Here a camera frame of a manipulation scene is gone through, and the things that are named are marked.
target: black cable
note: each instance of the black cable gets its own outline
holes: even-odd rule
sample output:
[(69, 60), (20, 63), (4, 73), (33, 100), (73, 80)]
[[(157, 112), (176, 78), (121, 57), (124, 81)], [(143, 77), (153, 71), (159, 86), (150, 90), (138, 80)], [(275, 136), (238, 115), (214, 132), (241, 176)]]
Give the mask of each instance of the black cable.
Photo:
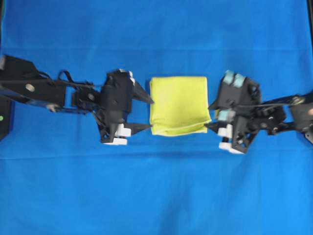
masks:
[(284, 105), (290, 106), (290, 105), (296, 105), (296, 104), (273, 103), (273, 104), (236, 105), (236, 107), (241, 107), (241, 108), (259, 108), (259, 107), (284, 106)]
[(33, 80), (0, 80), (0, 84), (24, 84), (24, 83), (46, 83), (46, 82), (59, 82), (58, 84), (55, 83), (55, 85), (62, 85), (60, 84), (60, 82), (62, 82), (64, 85), (66, 86), (75, 86), (75, 87), (87, 87), (87, 88), (92, 88), (92, 87), (96, 87), (95, 85), (87, 85), (87, 84), (80, 84), (80, 83), (73, 83), (73, 82), (67, 82), (64, 80), (51, 80), (51, 81), (47, 81), (46, 79), (33, 79)]

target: blue tablecloth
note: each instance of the blue tablecloth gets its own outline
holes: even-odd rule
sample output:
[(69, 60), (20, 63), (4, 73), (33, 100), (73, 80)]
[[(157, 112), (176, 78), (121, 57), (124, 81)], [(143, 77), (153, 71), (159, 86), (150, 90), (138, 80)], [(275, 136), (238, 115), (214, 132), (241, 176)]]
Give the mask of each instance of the blue tablecloth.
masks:
[[(227, 69), (258, 81), (263, 100), (313, 87), (304, 0), (6, 1), (1, 52), (95, 84), (116, 68), (144, 87), (204, 75), (210, 103)], [(134, 101), (129, 121), (148, 123), (147, 104)], [(146, 130), (106, 146), (91, 115), (17, 103), (0, 142), (0, 234), (313, 233), (313, 148), (301, 135), (262, 132), (246, 155), (219, 142)]]

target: folded towel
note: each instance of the folded towel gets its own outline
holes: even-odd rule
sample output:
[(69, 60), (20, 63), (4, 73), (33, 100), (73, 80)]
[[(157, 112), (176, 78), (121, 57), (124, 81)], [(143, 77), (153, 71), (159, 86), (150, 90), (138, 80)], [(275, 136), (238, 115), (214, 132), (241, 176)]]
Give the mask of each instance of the folded towel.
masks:
[(153, 77), (150, 82), (152, 134), (206, 133), (211, 121), (206, 77)]

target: light blue fingertip pad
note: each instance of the light blue fingertip pad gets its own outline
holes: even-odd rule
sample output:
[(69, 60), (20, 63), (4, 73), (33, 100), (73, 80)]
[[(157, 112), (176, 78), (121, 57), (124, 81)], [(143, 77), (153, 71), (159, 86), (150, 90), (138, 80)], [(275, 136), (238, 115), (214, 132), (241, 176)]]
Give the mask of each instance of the light blue fingertip pad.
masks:
[(223, 79), (224, 83), (227, 83), (228, 85), (230, 85), (233, 82), (234, 79), (234, 72), (227, 70)]
[(236, 74), (235, 75), (235, 81), (234, 81), (234, 83), (233, 83), (233, 86), (234, 87), (237, 87), (237, 88), (240, 88), (242, 85), (243, 85), (243, 83), (244, 83), (244, 81), (245, 81), (245, 78), (246, 77), (244, 77), (244, 76), (242, 76), (241, 74)]

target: white fingertip pad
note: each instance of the white fingertip pad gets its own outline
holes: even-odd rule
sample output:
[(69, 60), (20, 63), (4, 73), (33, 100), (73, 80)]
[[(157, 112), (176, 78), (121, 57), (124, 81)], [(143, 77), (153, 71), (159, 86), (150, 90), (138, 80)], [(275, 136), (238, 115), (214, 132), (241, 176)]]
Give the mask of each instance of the white fingertip pad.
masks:
[(118, 125), (115, 136), (130, 137), (131, 135), (132, 135), (132, 130), (130, 128), (124, 128), (123, 123)]
[(230, 148), (229, 152), (233, 153), (233, 154), (244, 154), (243, 152), (240, 152), (240, 151), (233, 149), (233, 148)]
[(127, 145), (127, 139), (114, 138), (112, 143), (104, 143), (108, 145)]
[(223, 150), (230, 150), (231, 149), (231, 143), (220, 142), (219, 148), (223, 149)]
[(233, 126), (231, 124), (227, 124), (226, 128), (219, 128), (217, 135), (231, 139), (233, 137)]
[(219, 128), (217, 135), (221, 137), (227, 137), (227, 129), (223, 127)]
[(227, 124), (226, 126), (226, 132), (227, 132), (227, 138), (231, 139), (233, 138), (233, 125)]

